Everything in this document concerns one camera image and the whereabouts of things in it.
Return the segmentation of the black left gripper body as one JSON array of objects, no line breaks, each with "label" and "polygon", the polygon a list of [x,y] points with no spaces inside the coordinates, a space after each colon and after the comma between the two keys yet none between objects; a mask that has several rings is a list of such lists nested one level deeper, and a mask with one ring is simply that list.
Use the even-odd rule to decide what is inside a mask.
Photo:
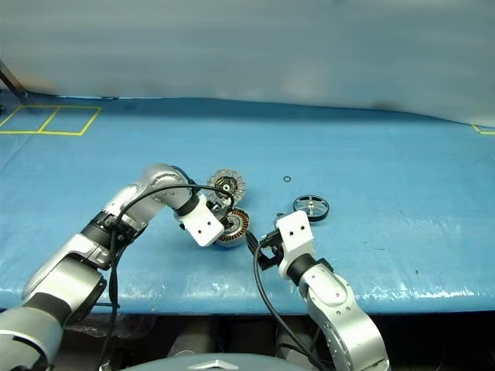
[{"label": "black left gripper body", "polygon": [[232,210],[231,202],[219,203],[207,200],[207,207],[211,213],[217,218],[217,220],[223,225],[224,229],[230,226],[228,216]]}]

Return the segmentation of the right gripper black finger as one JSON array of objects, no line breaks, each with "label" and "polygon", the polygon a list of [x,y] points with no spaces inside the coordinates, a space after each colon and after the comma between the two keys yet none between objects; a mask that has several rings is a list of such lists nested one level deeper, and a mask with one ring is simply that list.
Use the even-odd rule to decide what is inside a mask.
[{"label": "right gripper black finger", "polygon": [[277,267],[279,265],[279,251],[278,248],[276,247],[269,247],[268,252],[271,253],[271,256],[267,256],[263,252],[263,248],[257,248],[255,251],[256,258],[255,260],[255,267],[262,270],[266,271],[267,269],[270,269],[271,267]]},{"label": "right gripper black finger", "polygon": [[261,252],[261,247],[258,239],[256,236],[250,231],[247,230],[245,233],[246,241],[247,241],[247,247],[252,252],[253,254],[255,253],[260,253]]}]

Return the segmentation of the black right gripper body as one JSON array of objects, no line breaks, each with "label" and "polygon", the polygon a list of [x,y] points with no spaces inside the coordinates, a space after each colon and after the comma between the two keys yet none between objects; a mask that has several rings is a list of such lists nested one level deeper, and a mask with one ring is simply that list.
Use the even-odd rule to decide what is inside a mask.
[{"label": "black right gripper body", "polygon": [[282,235],[279,230],[273,230],[261,238],[261,249],[269,249],[273,259],[283,258]]}]

